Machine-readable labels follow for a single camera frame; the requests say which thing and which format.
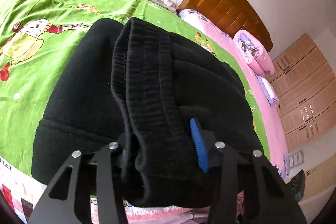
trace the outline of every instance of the cartoon character print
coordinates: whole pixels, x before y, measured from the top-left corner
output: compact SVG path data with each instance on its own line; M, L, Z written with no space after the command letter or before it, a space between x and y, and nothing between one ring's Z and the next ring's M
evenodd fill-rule
M212 46L209 43L208 39L202 39L201 34L197 32L197 35L195 35L195 40L200 43L200 46L204 49L206 49L208 52L210 52L213 56L217 57L216 54L212 51Z
M255 59L259 58L259 50L254 47L252 42L248 39L248 37L244 33L240 34L240 38L238 39L238 42L243 52L249 51Z
M82 9L82 10L88 10L88 11L94 12L95 14L100 14L100 12L96 10L95 6L92 6L92 5L80 4L80 5L75 6L75 8Z
M39 39L39 36L44 32L61 33L67 30L82 30L87 27L89 25L83 25L82 23L64 27L55 26L45 18L29 22L26 26L16 22L12 28L15 35L9 37L0 48L0 63L5 56L12 59L0 70L1 81L8 80L10 66L26 61L38 52L43 45L43 40Z

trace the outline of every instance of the pink bedsheet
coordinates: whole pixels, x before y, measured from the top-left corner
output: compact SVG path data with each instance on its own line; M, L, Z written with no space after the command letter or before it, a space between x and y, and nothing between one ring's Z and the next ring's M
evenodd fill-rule
M271 156L270 162L278 168L279 175L285 179L286 175L289 174L290 167L288 165L288 149L280 117L276 108L271 107L268 103L256 75L245 62L244 56L238 51L233 39L194 10L182 10L179 13L179 17L210 37L237 60L251 87L263 119Z

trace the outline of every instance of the black pants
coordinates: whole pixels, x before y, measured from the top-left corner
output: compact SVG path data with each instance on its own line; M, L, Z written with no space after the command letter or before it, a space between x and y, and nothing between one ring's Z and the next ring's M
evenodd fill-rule
M133 205L209 206L218 169L199 168L193 117L239 151L263 150L244 87L229 65L148 22L100 19L49 99L36 130L32 175L48 184L73 151L118 141L127 147L123 177L133 170L141 178L140 194L127 196Z
M60 76L36 130L31 173L48 184L75 150L95 152L124 132L111 93L112 51L124 25L100 19Z

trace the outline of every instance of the bed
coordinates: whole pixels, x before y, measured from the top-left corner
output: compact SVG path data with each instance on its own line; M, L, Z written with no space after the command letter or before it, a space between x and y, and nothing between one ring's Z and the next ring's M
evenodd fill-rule
M179 6L179 16L225 49L238 62L256 105L252 112L260 111L270 150L270 161L285 178L289 172L288 150L276 107L270 106L255 73L246 64L242 52L237 50L232 37L241 29L250 32L268 51L273 43L270 35L247 0L184 0Z
M198 44L202 36L211 45L213 54L239 75L265 156L271 162L273 153L283 156L275 148L272 151L273 135L271 130L265 130L267 117L261 112L258 89L254 89L248 69L238 56L164 8L147 0L0 0L0 5L3 7L0 11L0 190L24 223L46 188L31 176L35 130L72 52L100 18L125 24L131 17L138 17ZM91 201L92 222L97 223L97 200ZM174 206L135 208L126 201L124 206L131 221L153 220L188 210Z

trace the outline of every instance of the bed frame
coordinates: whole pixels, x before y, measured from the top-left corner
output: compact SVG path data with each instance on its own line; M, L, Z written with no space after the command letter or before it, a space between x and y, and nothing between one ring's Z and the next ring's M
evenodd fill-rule
M244 29L255 36L268 52L273 47L265 25L247 0L183 0L178 12L183 9L200 12L231 37Z

